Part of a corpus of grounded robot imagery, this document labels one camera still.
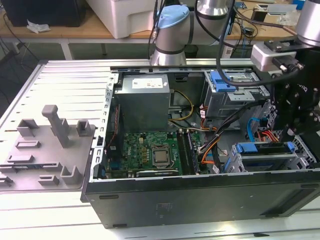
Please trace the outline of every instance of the blue drive bracket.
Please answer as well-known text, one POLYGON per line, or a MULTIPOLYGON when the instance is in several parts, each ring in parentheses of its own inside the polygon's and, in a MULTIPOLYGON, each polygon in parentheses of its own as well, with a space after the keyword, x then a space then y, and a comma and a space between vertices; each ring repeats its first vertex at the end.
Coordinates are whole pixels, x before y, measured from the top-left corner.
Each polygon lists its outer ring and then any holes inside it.
POLYGON ((238 143, 235 145, 237 152, 240 153, 257 153, 258 149, 253 142, 238 143))
POLYGON ((291 153, 294 153, 296 150, 294 143, 291 141, 288 141, 286 144, 287 144, 288 148, 290 149, 291 153))
POLYGON ((210 76, 211 76, 211 82, 215 85, 215 90, 217 92, 220 92, 220 93, 225 92, 226 93, 226 92, 235 92, 236 91, 236 87, 231 86, 229 84, 226 84, 217 71, 211 71, 210 76))

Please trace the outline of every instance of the green circuit board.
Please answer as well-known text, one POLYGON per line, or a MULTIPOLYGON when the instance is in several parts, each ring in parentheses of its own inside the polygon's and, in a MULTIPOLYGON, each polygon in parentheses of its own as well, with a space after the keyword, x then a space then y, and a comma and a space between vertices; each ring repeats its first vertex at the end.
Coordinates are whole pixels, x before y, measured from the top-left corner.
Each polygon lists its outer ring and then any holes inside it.
MULTIPOLYGON (((190 135, 193 145, 200 146, 199 133, 192 132, 190 135)), ((153 164, 154 152, 157 150, 167 150, 169 154, 170 164, 166 169, 177 170, 179 175, 183 175, 176 132, 126 133, 120 169, 157 169, 153 164)))

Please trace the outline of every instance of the white box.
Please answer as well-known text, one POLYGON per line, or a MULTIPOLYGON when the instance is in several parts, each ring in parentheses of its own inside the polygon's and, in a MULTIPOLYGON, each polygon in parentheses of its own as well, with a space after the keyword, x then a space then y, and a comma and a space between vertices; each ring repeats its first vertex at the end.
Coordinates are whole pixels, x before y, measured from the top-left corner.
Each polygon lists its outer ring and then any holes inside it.
POLYGON ((115 39, 152 30, 155 0, 86 1, 115 39))

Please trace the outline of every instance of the robotic arm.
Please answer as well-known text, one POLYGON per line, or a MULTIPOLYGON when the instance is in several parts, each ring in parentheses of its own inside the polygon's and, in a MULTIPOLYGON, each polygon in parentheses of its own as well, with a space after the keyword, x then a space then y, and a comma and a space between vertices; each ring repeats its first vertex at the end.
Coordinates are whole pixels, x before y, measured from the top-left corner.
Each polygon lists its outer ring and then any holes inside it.
POLYGON ((320 0, 306 0, 296 26, 297 35, 255 44, 251 60, 261 71, 281 70, 295 77, 271 86, 276 119, 273 130, 282 130, 282 141, 320 129, 320 0))
MULTIPOLYGON (((197 15, 201 23, 215 36, 220 36, 227 21, 226 0, 200 0, 197 15)), ((210 45, 215 40, 200 26, 195 12, 183 5, 166 6, 160 16, 153 66, 179 66, 186 64, 185 45, 210 45)))
MULTIPOLYGON (((195 6, 199 21, 210 33, 214 36, 225 34, 231 11, 226 0, 199 0, 195 6)), ((272 75, 273 82, 262 79, 255 83, 271 86, 270 102, 276 118, 270 127, 281 131, 281 141, 320 130, 320 111, 316 109, 320 100, 320 81, 317 80, 320 78, 319 22, 320 0, 306 0, 296 26, 297 35, 258 43, 252 49, 251 60, 260 71, 282 71, 282 76, 272 75)), ((185 45, 209 45, 215 41, 195 19, 195 12, 179 5, 163 9, 155 37, 156 50, 151 64, 156 66, 185 65, 185 45)), ((236 87, 245 84, 228 81, 219 60, 220 56, 217 57, 217 69, 227 84, 236 87)))

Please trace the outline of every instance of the workbench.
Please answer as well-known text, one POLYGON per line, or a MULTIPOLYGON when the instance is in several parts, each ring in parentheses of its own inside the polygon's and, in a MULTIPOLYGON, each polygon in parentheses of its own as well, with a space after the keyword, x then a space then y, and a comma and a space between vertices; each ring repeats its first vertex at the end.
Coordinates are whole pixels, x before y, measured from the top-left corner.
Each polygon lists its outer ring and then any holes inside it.
MULTIPOLYGON (((214 59, 190 59, 187 65, 215 66, 214 59)), ((88 119, 96 124, 99 106, 105 100, 104 76, 112 66, 148 66, 147 60, 73 60, 39 64, 8 110, 0 118, 0 163, 19 135, 16 127, 23 118, 34 118, 39 125, 48 121, 38 114, 46 104, 56 104, 59 116, 73 124, 88 119), (86 96, 77 96, 86 91, 86 96)), ((252 65, 249 59, 223 59, 222 66, 252 65)), ((80 201, 81 192, 0 193, 1 240, 50 239, 253 239, 300 240, 320 238, 320 198, 290 217, 105 229, 89 203, 80 201)))
MULTIPOLYGON (((253 12, 252 9, 256 7, 258 3, 245 1, 245 4, 247 9, 242 9, 240 12, 244 12, 243 14, 250 18, 253 12)), ((0 37, 4 42, 10 44, 12 50, 18 53, 19 50, 16 48, 16 43, 19 43, 19 41, 11 34, 5 25, 3 14, 4 13, 0 15, 0 37)), ((275 23, 277 19, 278 16, 270 16, 267 14, 265 22, 275 23)), ((246 22, 244 22, 243 25, 250 27, 250 24, 246 22)), ((14 27, 11 23, 9 23, 9 26, 13 33, 24 43, 60 44, 66 60, 74 59, 69 44, 101 44, 102 54, 107 54, 105 44, 147 44, 150 36, 150 31, 147 30, 131 34, 126 38, 114 39, 92 10, 87 11, 85 20, 80 27, 51 26, 51 31, 37 34, 31 32, 26 27, 14 27)), ((251 42, 252 44, 291 36, 290 33, 280 28, 269 26, 257 26, 257 28, 258 35, 251 42)), ((240 35, 240 27, 235 24, 232 33, 226 37, 226 42, 235 45, 240 35)))

